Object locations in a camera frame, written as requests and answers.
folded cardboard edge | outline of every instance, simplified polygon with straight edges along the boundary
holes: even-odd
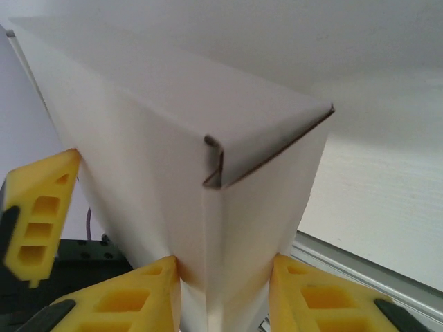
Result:
[[[19,40],[15,36],[14,30],[6,31],[6,37],[8,38],[8,40],[9,40],[11,46],[12,46],[12,49],[15,52],[15,55],[19,58],[21,66],[25,70],[25,73],[28,76],[29,81],[33,85],[35,91],[37,92],[37,94],[38,94],[38,96],[40,98],[40,100],[42,101],[43,107],[45,108],[49,118],[52,121],[51,115],[49,114],[49,111],[48,111],[48,107],[46,106],[46,102],[43,99],[42,92],[40,91],[40,88],[39,88],[39,86],[37,84],[37,81],[35,80],[33,71],[30,69],[28,60],[26,59],[25,54],[23,53],[23,50],[21,49]]]
[[[307,127],[305,131],[303,131],[300,135],[297,135],[294,139],[292,139],[289,143],[285,144],[280,149],[275,150],[272,154],[270,154],[267,158],[265,158],[260,163],[256,164],[250,170],[236,178],[234,181],[231,181],[225,185],[222,185],[222,176],[223,176],[223,166],[224,166],[224,148],[220,142],[212,137],[211,135],[205,135],[204,142],[206,145],[208,145],[212,150],[213,154],[217,156],[217,166],[213,172],[211,172],[210,176],[203,182],[203,186],[208,189],[213,190],[222,190],[225,188],[228,188],[237,182],[240,182],[247,176],[251,175],[255,171],[257,171],[259,168],[263,167],[270,161],[272,161],[274,158],[278,157],[280,154],[282,154],[284,151],[286,151],[290,146],[297,143],[301,138],[306,136],[309,132],[314,130],[317,126],[321,125],[324,121],[326,121],[332,114],[334,114],[335,108],[334,105],[331,104],[331,109],[321,118],[319,118],[317,121],[315,121],[314,124]]]

rectangular hole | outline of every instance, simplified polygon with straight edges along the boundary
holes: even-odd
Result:
[[[122,289],[106,294],[96,306],[99,313],[140,311],[150,292],[147,289]]]
[[[53,225],[50,223],[29,223],[25,231],[26,239],[47,239],[51,236]]]
[[[66,183],[68,182],[68,178],[69,178],[69,174],[65,174],[65,175],[59,177],[55,183],[57,183],[58,185],[66,185]]]
[[[148,269],[143,271],[142,275],[159,275],[163,271],[161,266],[150,266]]]
[[[345,290],[335,286],[308,286],[302,295],[310,309],[354,308],[354,302]]]
[[[36,266],[43,262],[46,247],[43,246],[22,246],[18,259],[25,266]]]
[[[298,266],[288,266],[288,273],[291,273],[292,275],[306,275],[307,271]]]
[[[364,318],[329,318],[317,319],[321,332],[371,332],[368,321]]]
[[[128,332],[130,328],[130,322],[87,322],[76,332]]]
[[[31,212],[34,216],[49,216],[55,217],[60,206],[60,199],[58,197],[40,196],[38,197]]]

cable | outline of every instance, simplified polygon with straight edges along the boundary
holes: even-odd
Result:
[[[86,238],[88,241],[92,240],[91,236],[91,208],[88,209],[88,213],[86,214]]]

white cardboard box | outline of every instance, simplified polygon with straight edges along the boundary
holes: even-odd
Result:
[[[134,266],[178,257],[184,331],[256,330],[331,104],[97,21],[12,22],[111,240]]]

box flap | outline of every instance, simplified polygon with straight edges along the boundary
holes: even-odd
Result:
[[[222,147],[232,183],[329,112],[286,87],[99,21],[11,19],[178,127]]]

